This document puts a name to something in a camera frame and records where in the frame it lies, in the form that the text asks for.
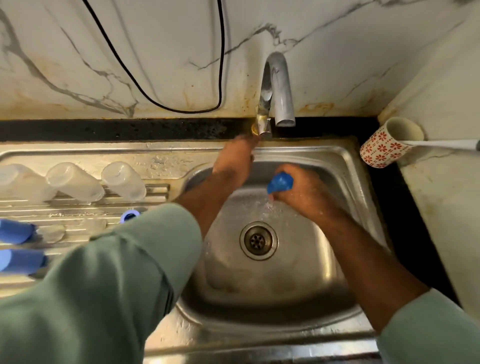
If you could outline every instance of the person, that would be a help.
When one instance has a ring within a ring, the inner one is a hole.
[[[201,184],[94,237],[42,282],[0,300],[1,361],[141,363],[145,341],[193,272],[210,225],[249,176],[257,142],[235,138]],[[289,164],[280,171],[293,177],[293,187],[271,198],[323,230],[388,363],[480,363],[472,319],[393,259],[336,205],[316,173]]]

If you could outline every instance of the person's left hand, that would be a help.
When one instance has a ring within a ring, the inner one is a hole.
[[[259,140],[260,137],[256,135],[239,135],[228,142],[213,165],[213,174],[224,173],[232,178],[235,189],[241,187],[250,174],[252,150]]]

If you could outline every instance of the green sleeve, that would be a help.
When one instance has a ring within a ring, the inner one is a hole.
[[[480,363],[478,324],[434,289],[396,312],[377,344],[389,364]]]
[[[165,204],[68,253],[0,300],[2,363],[141,363],[202,251],[197,221]]]

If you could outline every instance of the left arm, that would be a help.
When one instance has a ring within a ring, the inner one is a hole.
[[[202,252],[202,237],[243,184],[253,139],[226,145],[212,176],[177,198],[72,250],[45,279],[0,300],[5,363],[141,363]]]

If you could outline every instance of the floral pattern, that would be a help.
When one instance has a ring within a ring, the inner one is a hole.
[[[360,148],[360,156],[371,167],[384,168],[412,147],[392,138],[383,125]]]

